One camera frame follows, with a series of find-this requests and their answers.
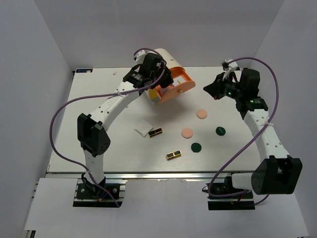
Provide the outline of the pink square makeup pad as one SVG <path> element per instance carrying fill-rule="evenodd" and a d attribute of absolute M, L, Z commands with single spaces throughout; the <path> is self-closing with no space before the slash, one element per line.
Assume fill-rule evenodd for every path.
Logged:
<path fill-rule="evenodd" d="M 161 96 L 163 96 L 164 94 L 166 94 L 168 91 L 172 90 L 173 88 L 174 88 L 173 86 L 168 86 L 166 88 L 161 88 L 160 89 Z"/>

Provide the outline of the orange top drawer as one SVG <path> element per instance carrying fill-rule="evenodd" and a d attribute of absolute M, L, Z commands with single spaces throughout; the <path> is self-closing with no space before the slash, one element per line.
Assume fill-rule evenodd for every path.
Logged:
<path fill-rule="evenodd" d="M 195 81 L 192 80 L 192 78 L 187 74 L 183 67 L 173 67 L 170 69 L 170 71 L 174 80 L 174 82 L 170 86 L 173 86 L 174 88 L 161 96 L 161 87 L 157 86 L 155 89 L 157 91 L 158 98 L 152 100 L 155 104 L 162 104 L 171 99 L 174 99 L 196 86 Z"/>

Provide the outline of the white square makeup pad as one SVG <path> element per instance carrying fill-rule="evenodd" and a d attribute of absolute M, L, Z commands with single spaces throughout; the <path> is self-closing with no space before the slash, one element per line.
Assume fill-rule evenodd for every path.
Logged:
<path fill-rule="evenodd" d="M 141 135 L 142 137 L 146 137 L 148 132 L 150 132 L 153 129 L 153 126 L 137 126 L 134 128 L 134 130 Z"/>

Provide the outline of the black gold lipstick case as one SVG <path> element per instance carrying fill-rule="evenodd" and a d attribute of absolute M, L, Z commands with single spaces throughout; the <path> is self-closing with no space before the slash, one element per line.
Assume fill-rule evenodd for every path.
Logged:
<path fill-rule="evenodd" d="M 175 159 L 177 157 L 180 157 L 181 155 L 182 155 L 182 153 L 180 150 L 173 151 L 173 152 L 166 154 L 166 159 L 167 160 Z"/>
<path fill-rule="evenodd" d="M 148 132 L 149 137 L 154 137 L 156 135 L 162 134 L 162 128 L 157 128 Z"/>

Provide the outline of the yellow drawer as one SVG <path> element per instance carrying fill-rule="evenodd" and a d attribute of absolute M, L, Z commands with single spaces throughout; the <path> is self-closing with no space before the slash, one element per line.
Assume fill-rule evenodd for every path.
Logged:
<path fill-rule="evenodd" d="M 158 98 L 158 94 L 157 94 L 156 89 L 149 89 L 149 90 L 148 90 L 148 97 L 149 97 L 151 100 L 154 100 L 155 98 Z"/>

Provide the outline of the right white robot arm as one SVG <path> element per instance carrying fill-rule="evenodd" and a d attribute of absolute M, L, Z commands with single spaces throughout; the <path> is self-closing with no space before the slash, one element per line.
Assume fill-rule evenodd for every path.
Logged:
<path fill-rule="evenodd" d="M 225 96 L 235 100 L 236 109 L 252 133 L 261 160 L 253 172 L 233 173 L 225 177 L 221 187 L 209 186 L 212 197 L 234 198 L 245 191 L 257 195 L 292 194 L 295 190 L 303 164 L 283 147 L 269 122 L 268 106 L 258 96 L 259 83 L 258 71 L 244 69 L 239 80 L 234 72 L 223 72 L 204 87 L 204 91 L 216 100 Z"/>

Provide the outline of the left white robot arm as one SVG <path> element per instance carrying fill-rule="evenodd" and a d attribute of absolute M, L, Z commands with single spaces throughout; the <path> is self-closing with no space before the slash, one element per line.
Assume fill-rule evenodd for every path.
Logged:
<path fill-rule="evenodd" d="M 97 109 L 88 115 L 81 114 L 77 119 L 77 137 L 88 169 L 84 175 L 89 182 L 87 191 L 94 198 L 101 197 L 105 191 L 102 184 L 105 181 L 104 153 L 110 146 L 107 131 L 112 122 L 146 90 L 158 85 L 167 87 L 173 83 L 171 71 L 160 53 L 137 53 L 135 60 L 137 65 L 124 76 L 117 92 L 108 96 Z"/>

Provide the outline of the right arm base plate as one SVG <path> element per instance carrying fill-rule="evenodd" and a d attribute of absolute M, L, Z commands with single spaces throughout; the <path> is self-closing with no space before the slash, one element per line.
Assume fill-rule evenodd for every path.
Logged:
<path fill-rule="evenodd" d="M 255 203 L 252 192 L 228 196 L 231 193 L 241 192 L 241 189 L 226 189 L 225 183 L 214 183 L 211 186 L 211 193 L 224 195 L 224 197 L 212 197 L 208 195 L 209 211 L 235 211 L 255 210 Z"/>

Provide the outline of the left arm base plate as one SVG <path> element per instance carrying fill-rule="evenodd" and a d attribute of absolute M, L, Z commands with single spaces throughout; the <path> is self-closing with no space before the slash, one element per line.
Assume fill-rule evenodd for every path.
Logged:
<path fill-rule="evenodd" d="M 125 183 L 119 181 L 106 182 L 105 189 L 113 196 L 119 206 L 116 205 L 107 192 L 102 190 L 94 194 L 82 181 L 78 180 L 73 199 L 73 207 L 119 208 L 123 203 L 125 195 Z"/>

